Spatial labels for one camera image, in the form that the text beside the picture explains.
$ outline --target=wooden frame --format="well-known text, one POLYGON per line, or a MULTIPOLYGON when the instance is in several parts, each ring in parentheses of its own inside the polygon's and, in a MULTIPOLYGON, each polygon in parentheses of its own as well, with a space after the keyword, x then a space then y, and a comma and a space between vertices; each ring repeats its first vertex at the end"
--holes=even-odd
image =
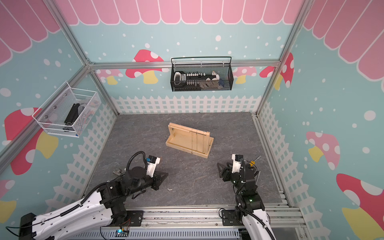
POLYGON ((214 142, 214 138, 210 137, 210 132, 204 132, 174 123, 169 123, 168 128, 170 133, 166 141, 168 147, 208 158, 214 142))

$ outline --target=black cable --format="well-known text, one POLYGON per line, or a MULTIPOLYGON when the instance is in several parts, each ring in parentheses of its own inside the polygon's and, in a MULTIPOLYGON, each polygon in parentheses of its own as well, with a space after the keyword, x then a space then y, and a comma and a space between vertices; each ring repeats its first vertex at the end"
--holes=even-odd
POLYGON ((147 162, 147 159, 145 158, 145 152, 143 151, 138 151, 137 153, 133 154, 132 157, 128 160, 128 163, 127 163, 127 167, 125 169, 125 172, 127 172, 129 170, 129 167, 131 165, 131 162, 132 160, 139 154, 142 154, 143 155, 143 161, 144 161, 144 164, 145 164, 145 172, 147 172, 147 169, 148 169, 148 162, 147 162))
POLYGON ((226 210, 226 209, 224 209, 224 208, 220 208, 219 210, 218 210, 218 216, 221 218, 221 219, 223 219, 223 217, 222 216, 220 216, 220 210, 226 210))
POLYGON ((105 239, 105 240, 107 240, 104 236, 103 236, 103 234, 101 233, 101 226, 100 226, 100 235, 105 239))

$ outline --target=pink mushroom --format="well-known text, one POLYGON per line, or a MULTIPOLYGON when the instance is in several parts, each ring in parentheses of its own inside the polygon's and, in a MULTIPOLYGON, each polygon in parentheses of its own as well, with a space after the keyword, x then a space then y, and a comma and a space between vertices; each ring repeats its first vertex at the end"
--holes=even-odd
POLYGON ((330 134, 323 134, 321 132, 307 132, 306 144, 310 142, 314 145, 313 148, 308 150, 312 159, 315 162, 319 162, 322 156, 328 162, 328 166, 331 170, 334 170, 340 161, 340 147, 336 137, 330 134))
POLYGON ((338 174, 340 190, 359 208, 342 208, 343 214, 359 239, 384 236, 384 191, 346 174, 338 174))
MULTIPOLYGON (((275 85, 274 85, 274 87, 277 91, 280 90, 280 84, 281 84, 281 81, 283 79, 285 82, 285 86, 287 88, 289 88, 291 86, 292 78, 293 78, 293 71, 294 71, 293 67, 294 67, 293 55, 292 55, 292 53, 289 53, 288 58, 285 61, 285 64, 283 66, 283 69, 281 70, 279 76, 277 77, 277 81, 275 82, 275 85)), ((266 67, 265 69, 263 69, 260 72, 260 77, 267 78, 267 77, 272 76, 273 70, 274 70, 274 67, 272 67, 272 66, 266 67)))
MULTIPOLYGON (((9 144, 32 121, 32 114, 36 110, 38 108, 23 108, 14 111, 5 118, 4 127, 7 140, 3 141, 3 145, 9 144)), ((31 168, 36 149, 42 152, 45 158, 51 157, 58 146, 58 142, 57 137, 50 136, 43 132, 43 129, 40 129, 11 162, 13 173, 21 175, 31 168)))
MULTIPOLYGON (((133 59, 133 62, 164 62, 156 53, 146 49, 141 49, 133 59)), ((129 78, 136 78, 143 74, 145 84, 155 84, 159 80, 155 76, 154 71, 168 72, 169 68, 155 68, 155 69, 127 69, 125 75, 129 78)))
POLYGON ((103 83, 107 82, 109 85, 116 85, 118 83, 114 76, 123 77, 123 74, 118 69, 98 69, 96 73, 103 83))
POLYGON ((245 83, 245 76, 256 76, 257 70, 255 67, 238 67, 235 68, 233 71, 233 77, 237 78, 236 84, 243 84, 245 83))
POLYGON ((275 70, 275 67, 268 66, 260 72, 260 77, 269 78, 272 76, 274 70, 275 70))

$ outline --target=red mushroom cap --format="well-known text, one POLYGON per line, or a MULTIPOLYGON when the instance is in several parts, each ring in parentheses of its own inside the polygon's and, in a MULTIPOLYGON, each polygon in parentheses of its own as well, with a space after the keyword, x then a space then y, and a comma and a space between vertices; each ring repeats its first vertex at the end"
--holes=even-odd
MULTIPOLYGON (((133 62, 164 62, 164 60, 161 57, 159 57, 159 55, 157 55, 152 51, 141 49, 136 54, 135 58, 133 59, 133 62)), ((168 72, 169 69, 168 68, 127 69, 127 71, 125 72, 125 75, 127 75, 127 77, 129 78, 136 78, 148 71, 168 72)))
POLYGON ((268 67, 264 68, 264 69, 260 72, 260 77, 262 77, 262 78, 268 78, 268 77, 272 76, 274 70, 275 70, 275 67, 268 66, 268 67))
POLYGON ((289 86, 292 83, 293 78, 293 55, 292 53, 289 53, 287 60, 285 61, 285 64, 283 66, 283 69, 281 70, 281 75, 284 78, 285 86, 289 88, 289 86))
POLYGON ((336 182, 340 190, 357 206, 369 214, 384 229, 384 191, 346 174, 338 174, 336 182))

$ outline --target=light blue wall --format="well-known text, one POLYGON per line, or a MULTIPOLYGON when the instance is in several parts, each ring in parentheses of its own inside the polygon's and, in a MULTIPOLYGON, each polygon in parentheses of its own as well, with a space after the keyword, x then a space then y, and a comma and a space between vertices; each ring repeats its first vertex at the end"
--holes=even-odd
MULTIPOLYGON (((292 159, 297 162, 293 175, 303 173, 300 185, 309 185, 306 199, 297 197, 301 192, 298 194, 292 190, 300 186, 288 176, 285 179, 285 184, 290 188, 288 194, 294 204, 301 207, 315 240, 328 236, 332 240, 357 240, 357 232, 367 235, 380 232, 380 227, 368 230, 364 225, 365 219, 358 216, 349 220, 360 221, 362 229, 352 228, 348 224, 342 208, 357 209, 359 206, 340 190, 336 182, 338 174, 346 174, 379 189, 384 188, 384 93, 380 83, 367 81, 357 72, 356 64, 345 63, 339 58, 338 51, 329 50, 323 40, 316 39, 311 31, 301 31, 291 52, 295 59, 292 84, 289 88, 282 85, 279 91, 274 89, 268 106, 264 108, 272 108, 274 116, 271 116, 278 121, 281 135, 289 144, 288 152, 293 154, 292 159), (364 115, 367 111, 374 111, 376 118, 366 120, 364 115), (308 142, 307 132, 336 137, 340 147, 340 162, 336 169, 330 169, 324 156, 319 162, 312 160, 308 149, 314 145, 308 142), (364 147, 369 149, 368 153, 363 152, 364 147)), ((267 116, 269 113, 265 111, 262 119, 267 116)), ((280 163, 286 158, 283 155, 279 159, 279 166, 284 170, 283 175, 287 175, 288 170, 291 175, 293 168, 288 166, 287 170, 287 166, 280 163)), ((377 212, 384 212, 382 203, 372 207, 377 212)), ((382 239, 380 237, 384 235, 379 234, 377 239, 382 239)))

